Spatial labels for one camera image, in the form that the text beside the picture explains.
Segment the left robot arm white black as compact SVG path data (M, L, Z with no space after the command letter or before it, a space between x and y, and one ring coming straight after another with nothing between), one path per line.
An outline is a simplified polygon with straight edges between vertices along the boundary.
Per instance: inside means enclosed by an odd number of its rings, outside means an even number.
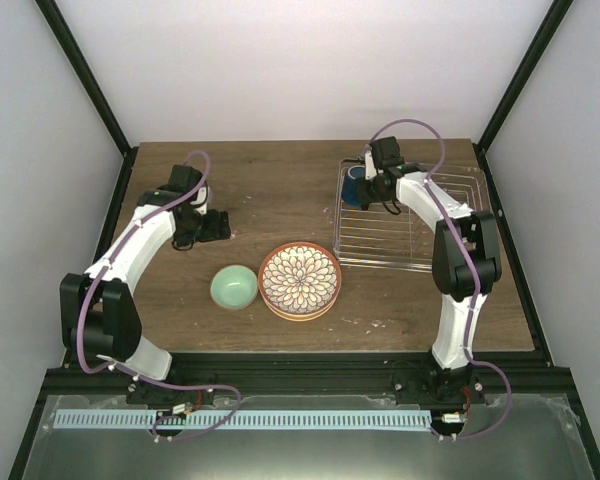
M89 374L122 367L149 378L150 393L164 404L183 395L185 381L170 370L171 354L144 336L133 294L164 244L188 251L230 237L227 212L210 206L209 173L174 165L165 185L141 195L109 249L84 273L68 274L60 284L62 340L80 367Z

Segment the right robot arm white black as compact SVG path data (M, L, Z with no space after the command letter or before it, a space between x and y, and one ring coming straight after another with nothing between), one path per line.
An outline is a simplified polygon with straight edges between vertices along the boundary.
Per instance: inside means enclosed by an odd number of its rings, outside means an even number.
M431 170L407 163L394 137L368 143L363 159L358 202L393 206L395 214L409 209L434 234L431 273L442 306L431 354L440 368L425 376L424 389L431 400L448 402L460 390L453 370L473 362L477 319L502 275L494 215L457 201L434 182Z

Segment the dark blue mug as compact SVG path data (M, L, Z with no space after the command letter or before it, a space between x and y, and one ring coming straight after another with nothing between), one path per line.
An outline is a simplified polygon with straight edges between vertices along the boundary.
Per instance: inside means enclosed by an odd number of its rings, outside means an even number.
M340 198L354 208L361 208L357 193L357 180L365 179L365 167L362 165L350 166L343 175Z

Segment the floral patterned orange-rim plate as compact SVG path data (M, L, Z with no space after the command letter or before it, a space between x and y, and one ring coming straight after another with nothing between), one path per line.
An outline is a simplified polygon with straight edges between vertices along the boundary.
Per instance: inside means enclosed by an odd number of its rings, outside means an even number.
M308 242L277 247L265 258L258 273L262 298L292 309L337 298L341 286L342 273L333 254Z

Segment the metal wire dish rack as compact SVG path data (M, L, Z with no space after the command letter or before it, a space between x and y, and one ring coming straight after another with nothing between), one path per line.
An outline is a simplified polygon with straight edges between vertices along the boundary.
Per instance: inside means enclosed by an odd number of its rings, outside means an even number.
M411 209L403 206L399 215L380 204L363 210L344 201L352 197L350 172L354 163L341 162L336 193L333 251L343 265L378 267L420 273L431 271L434 233ZM477 167L442 167L433 175L436 184L460 203L474 210L488 210L489 194L484 173Z

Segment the light green ceramic bowl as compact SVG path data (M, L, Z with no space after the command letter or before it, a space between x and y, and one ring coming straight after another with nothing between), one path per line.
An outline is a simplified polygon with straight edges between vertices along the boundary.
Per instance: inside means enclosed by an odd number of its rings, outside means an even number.
M214 303L228 310L249 306L258 293L256 274L243 265L229 265L219 270L210 284Z

